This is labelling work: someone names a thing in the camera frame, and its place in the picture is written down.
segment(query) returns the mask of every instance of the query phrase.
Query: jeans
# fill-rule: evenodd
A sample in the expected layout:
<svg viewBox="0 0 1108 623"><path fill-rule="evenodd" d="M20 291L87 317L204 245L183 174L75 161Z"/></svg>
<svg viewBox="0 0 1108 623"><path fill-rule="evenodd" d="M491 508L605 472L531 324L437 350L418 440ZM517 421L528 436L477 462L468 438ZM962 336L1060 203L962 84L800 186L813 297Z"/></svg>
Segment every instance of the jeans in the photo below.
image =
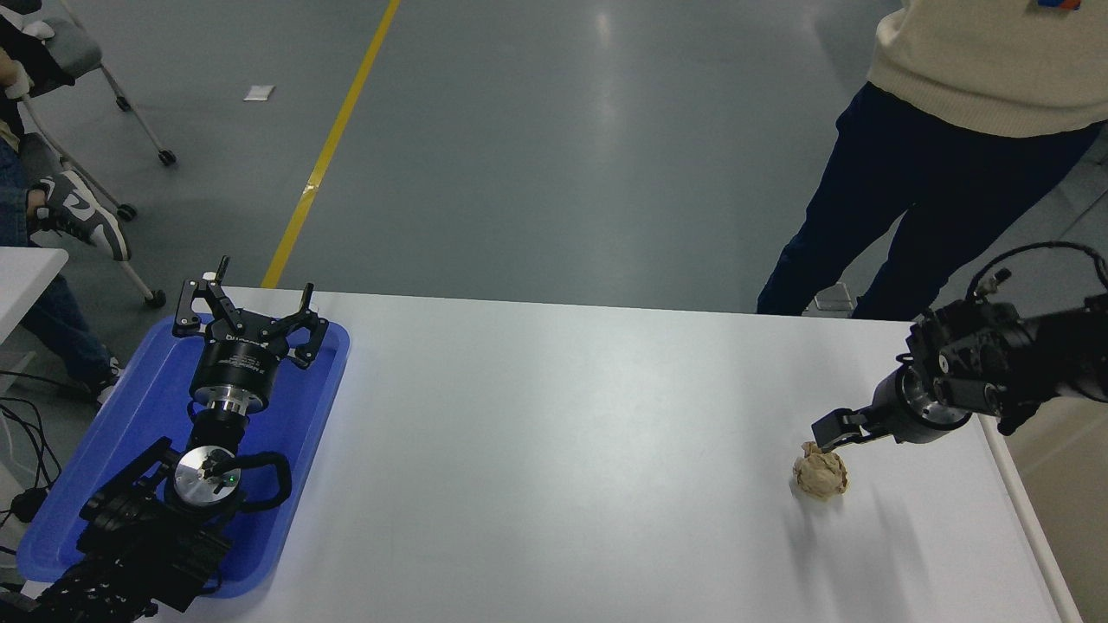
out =
<svg viewBox="0 0 1108 623"><path fill-rule="evenodd" d="M38 246L27 228L27 188L19 156L0 141L0 246ZM73 379L89 384L110 376L111 356L89 330L61 275L50 282L20 325L62 358Z"/></svg>
<svg viewBox="0 0 1108 623"><path fill-rule="evenodd" d="M758 296L758 313L799 316L903 214L889 258L853 317L915 318L955 270L1069 173L1101 125L993 136L951 125L868 83L835 123L839 140L823 178Z"/></svg>

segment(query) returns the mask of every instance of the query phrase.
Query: cream sweater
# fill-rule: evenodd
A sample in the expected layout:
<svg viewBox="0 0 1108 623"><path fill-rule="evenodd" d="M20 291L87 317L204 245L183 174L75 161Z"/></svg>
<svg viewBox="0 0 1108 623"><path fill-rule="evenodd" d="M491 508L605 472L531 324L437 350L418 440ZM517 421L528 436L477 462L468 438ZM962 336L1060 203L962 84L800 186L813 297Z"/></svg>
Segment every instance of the cream sweater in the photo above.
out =
<svg viewBox="0 0 1108 623"><path fill-rule="evenodd" d="M870 81L947 123L999 136L1108 119L1108 0L903 0L881 20Z"/></svg>

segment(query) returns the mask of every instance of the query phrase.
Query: sneaker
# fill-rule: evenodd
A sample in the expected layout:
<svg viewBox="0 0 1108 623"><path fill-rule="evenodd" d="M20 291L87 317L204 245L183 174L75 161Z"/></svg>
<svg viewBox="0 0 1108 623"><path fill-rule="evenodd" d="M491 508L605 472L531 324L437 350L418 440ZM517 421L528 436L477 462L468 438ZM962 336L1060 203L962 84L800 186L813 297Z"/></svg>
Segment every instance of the sneaker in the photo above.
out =
<svg viewBox="0 0 1108 623"><path fill-rule="evenodd" d="M131 245L123 236L120 222L100 205L76 173L63 171L43 177L31 188L47 193L47 205L35 213L40 228L65 232L116 262L131 259Z"/></svg>
<svg viewBox="0 0 1108 623"><path fill-rule="evenodd" d="M120 381L120 376L123 375L123 366L120 365L120 360L112 355L109 360L107 376L95 382L86 382L85 386L89 388L89 394L92 395L93 399L101 407L104 402L107 402L107 398L115 391L115 384Z"/></svg>

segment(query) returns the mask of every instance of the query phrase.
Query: brown paper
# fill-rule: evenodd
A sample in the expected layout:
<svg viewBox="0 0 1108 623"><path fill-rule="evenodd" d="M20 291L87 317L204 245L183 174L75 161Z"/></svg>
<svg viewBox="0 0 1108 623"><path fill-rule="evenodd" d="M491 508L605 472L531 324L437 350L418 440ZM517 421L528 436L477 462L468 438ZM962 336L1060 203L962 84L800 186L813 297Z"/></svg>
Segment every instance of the brown paper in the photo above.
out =
<svg viewBox="0 0 1108 623"><path fill-rule="evenodd" d="M828 500L847 490L847 466L834 452L823 453L814 441L803 445L804 457L792 463L797 486L809 496Z"/></svg>

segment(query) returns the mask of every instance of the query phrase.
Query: gray floor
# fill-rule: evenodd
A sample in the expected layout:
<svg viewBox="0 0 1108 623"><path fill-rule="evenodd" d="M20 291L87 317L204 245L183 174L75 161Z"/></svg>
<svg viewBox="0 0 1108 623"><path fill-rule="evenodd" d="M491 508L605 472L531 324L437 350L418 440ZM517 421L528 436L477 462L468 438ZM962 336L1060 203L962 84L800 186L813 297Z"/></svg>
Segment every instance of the gray floor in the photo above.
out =
<svg viewBox="0 0 1108 623"><path fill-rule="evenodd" d="M74 154L140 207L135 267L175 298L233 257L260 283L386 2L78 3L179 164L163 168L95 75L35 101ZM280 285L497 300L751 312L803 218L896 0L557 3L403 0ZM59 12L58 7L49 7ZM250 84L276 84L245 103ZM1108 187L1092 162L997 243L1059 235ZM1108 202L1067 237L1108 251ZM91 249L69 276L121 355L164 310ZM843 280L864 292L888 248ZM1012 264L1025 313L1092 292L1087 263ZM967 268L944 298L960 296ZM33 348L17 334L6 348ZM33 370L64 378L49 354ZM72 451L91 411L22 384Z"/></svg>

